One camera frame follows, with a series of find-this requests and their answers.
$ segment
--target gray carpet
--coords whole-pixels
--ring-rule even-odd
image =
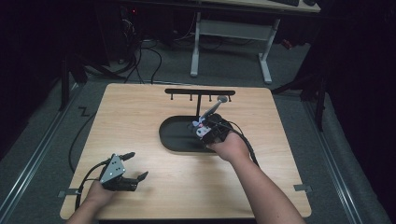
[[[201,50],[200,70],[196,78],[189,75],[191,45],[188,43],[182,42],[172,48],[159,44],[153,48],[162,56],[161,67],[154,78],[156,81],[274,89],[293,80],[309,50],[309,46],[287,50],[282,46],[274,45],[268,58],[274,82],[269,86],[263,83],[257,55],[251,54],[251,51],[260,45],[259,42],[248,43],[243,47],[227,43],[215,50],[206,48],[217,47],[216,44],[212,46],[206,44],[203,46],[205,49]],[[146,47],[150,45],[153,46],[154,43],[145,43]],[[146,83],[149,83],[159,61],[160,58],[155,52],[142,50],[141,64],[138,68],[140,76]],[[119,66],[113,65],[111,69],[117,69]],[[85,114],[92,115],[100,104],[106,85],[111,82],[115,80],[102,76],[90,76],[88,83],[78,88],[79,95],[70,105],[63,122],[53,135],[44,159],[39,163],[21,198],[17,200],[18,203],[7,219],[7,223],[63,223],[59,212],[64,199],[59,198],[58,193],[69,186],[72,178],[67,162],[69,149],[78,130],[89,118],[81,116],[83,110],[81,108],[86,107]],[[139,82],[136,72],[131,75],[129,82]],[[307,192],[307,196],[313,212],[305,220],[307,223],[350,223],[325,161],[316,127],[312,125],[312,118],[307,113],[307,108],[311,103],[302,103],[296,93],[298,92],[288,91],[276,95],[275,100],[303,183],[312,189]],[[29,125],[14,147],[0,162],[0,179],[2,180],[0,202],[7,198],[24,166],[55,119],[61,104],[60,95],[61,88],[58,83],[47,101],[30,118]],[[92,121],[82,130],[72,148],[74,166],[78,162],[91,124]],[[390,223],[349,148],[332,110],[329,97],[326,100],[323,125],[324,133],[321,134],[327,140],[342,177],[350,189],[354,203],[359,209],[361,223]]]

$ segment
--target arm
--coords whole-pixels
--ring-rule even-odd
[[[115,191],[104,189],[99,181],[93,181],[84,202],[66,223],[92,223],[97,212],[110,202],[114,193]]]
[[[235,170],[259,224],[304,223],[285,193],[250,159],[245,142],[236,133],[208,147]]]

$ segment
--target black base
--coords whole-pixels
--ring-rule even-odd
[[[192,130],[196,116],[173,116],[166,119],[160,127],[160,139],[163,145],[175,152],[214,152]]]

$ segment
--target black cable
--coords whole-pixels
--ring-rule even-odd
[[[231,123],[231,124],[235,125],[235,126],[239,129],[239,132],[240,132],[242,135],[244,135],[244,133],[242,132],[242,129],[241,129],[237,124],[235,124],[235,123],[232,122],[232,121],[228,121],[228,123]]]
[[[140,76],[139,74],[139,70],[137,69],[137,66],[140,64],[140,61],[142,59],[142,43],[140,43],[139,45],[139,59],[136,62],[136,65],[134,66],[134,69],[132,69],[132,71],[128,74],[128,76],[125,78],[124,83],[128,82],[129,77],[131,76],[131,74],[134,72],[134,70],[136,70],[137,72],[137,77],[139,78],[140,84],[145,84],[145,81],[143,80],[143,78]]]
[[[253,160],[253,162],[254,162],[258,167],[260,167],[259,162],[257,161],[257,158],[256,158],[256,154],[254,153],[253,147],[252,147],[251,144],[249,143],[248,139],[247,139],[242,133],[238,132],[238,131],[237,131],[236,129],[234,129],[234,128],[230,128],[230,127],[228,127],[228,126],[226,126],[226,125],[224,125],[224,124],[221,124],[221,123],[217,123],[217,122],[214,122],[214,121],[211,121],[211,120],[208,120],[208,122],[213,123],[213,124],[216,124],[216,125],[219,125],[219,126],[221,126],[221,127],[223,127],[223,128],[226,128],[226,129],[230,130],[230,131],[233,132],[233,133],[238,134],[238,135],[242,138],[242,140],[245,142],[245,144],[247,145],[247,150],[249,151],[250,158]]]
[[[246,40],[244,43],[238,43],[238,42],[234,42],[234,41],[230,41],[229,39],[224,39],[224,42],[227,44],[233,44],[233,45],[237,45],[237,46],[245,46],[247,44],[249,44],[250,42],[253,42],[254,40],[249,39]]]
[[[161,67],[161,64],[163,63],[163,57],[161,57],[161,54],[159,52],[157,52],[156,50],[154,50],[154,49],[146,49],[146,50],[150,50],[150,51],[156,53],[160,57],[160,63],[158,64],[157,69],[155,69],[154,73],[151,75],[151,85],[153,85],[154,84],[155,74],[158,72],[158,70]]]
[[[193,26],[194,26],[194,24],[195,24],[196,16],[197,16],[197,13],[195,12],[194,15],[193,15],[193,17],[192,17],[190,29],[189,29],[189,30],[186,32],[186,34],[184,34],[182,37],[177,38],[177,39],[174,39],[174,43],[175,43],[175,44],[177,44],[177,45],[179,45],[179,46],[189,46],[189,45],[180,45],[180,44],[177,43],[177,41],[185,40],[185,39],[188,39],[188,38],[190,38],[190,37],[192,37],[192,36],[195,36],[195,35],[192,35],[192,34],[191,34],[191,31],[192,31],[192,28],[193,28]]]
[[[138,32],[137,34],[135,34],[134,38],[132,38],[131,44],[127,48],[127,54],[128,54],[127,58],[131,57],[131,59],[128,62],[128,64],[125,67],[121,68],[120,70],[111,72],[112,74],[119,75],[121,73],[124,73],[124,72],[130,70],[131,68],[133,68],[136,65],[136,58],[134,56],[134,52],[138,48],[138,45],[140,43],[140,38],[141,38],[142,34],[143,34],[142,32]],[[103,73],[94,72],[94,71],[90,70],[89,68],[87,68],[85,66],[84,66],[84,70],[85,70],[85,72],[87,72],[87,73],[89,73],[91,75],[94,75],[94,76],[102,76],[103,75]]]
[[[224,43],[224,38],[221,36],[206,36],[206,38],[202,38],[203,40],[207,39],[207,40],[212,40],[212,39],[219,39],[219,43],[217,46],[215,46],[214,48],[205,48],[203,47],[201,44],[199,45],[199,47],[201,49],[206,49],[206,50],[214,50],[214,49],[218,49],[219,47],[222,46],[222,44]]]
[[[91,168],[91,170],[84,176],[84,179],[82,179],[82,182],[81,182],[81,184],[79,185],[79,188],[78,188],[78,194],[77,194],[77,197],[76,197],[76,204],[75,204],[75,211],[79,208],[79,205],[80,205],[80,203],[81,203],[81,194],[82,194],[82,191],[84,190],[84,184],[85,184],[85,182],[87,181],[88,176],[90,176],[90,174],[92,173],[92,171],[94,171],[96,168],[98,168],[99,166],[102,166],[102,165],[106,165],[106,164],[109,163],[109,162],[110,162],[110,159],[108,159],[108,160],[106,160],[106,161],[102,161],[102,162],[96,164],[96,165],[93,166],[93,167]]]
[[[72,145],[71,145],[70,148],[69,148],[68,162],[69,162],[70,169],[72,170],[73,173],[76,171],[75,168],[73,167],[73,164],[72,164],[72,150],[73,150],[74,144],[77,142],[77,139],[78,139],[79,135],[81,134],[82,130],[85,128],[85,126],[88,124],[88,122],[90,122],[90,120],[91,120],[93,117],[95,117],[96,113],[97,113],[97,112],[94,112],[94,113],[85,121],[85,123],[81,126],[81,128],[79,128],[78,133],[76,134],[76,136],[75,136],[75,138],[74,138],[74,140],[73,140],[73,143],[72,143]]]
[[[154,49],[155,47],[158,46],[158,40],[144,40],[143,42],[154,42],[153,46],[150,47],[144,47],[144,49]]]
[[[183,39],[174,40],[174,43],[175,43],[176,45],[181,46],[181,47],[188,47],[188,46],[191,46],[191,45],[194,44],[194,40],[190,40],[191,37],[194,37],[194,35],[187,36],[187,37],[185,37],[185,38],[183,38]],[[182,41],[187,42],[187,44],[180,44],[179,42],[182,42]]]

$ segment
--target black bracket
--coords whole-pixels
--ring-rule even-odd
[[[203,95],[209,96],[209,102],[212,101],[212,95],[225,95],[228,96],[228,101],[231,102],[231,96],[235,95],[235,91],[213,91],[213,90],[187,90],[187,89],[165,89],[165,92],[171,94],[171,100],[174,99],[174,94],[189,95],[192,101],[193,95],[198,95],[197,101],[197,113],[196,116],[199,117],[201,109],[201,99]]]
[[[305,191],[305,193],[312,192],[312,188],[309,185],[301,184],[301,185],[294,185],[295,191]]]
[[[78,189],[67,189],[58,192],[58,198],[64,198],[66,195],[78,195]]]

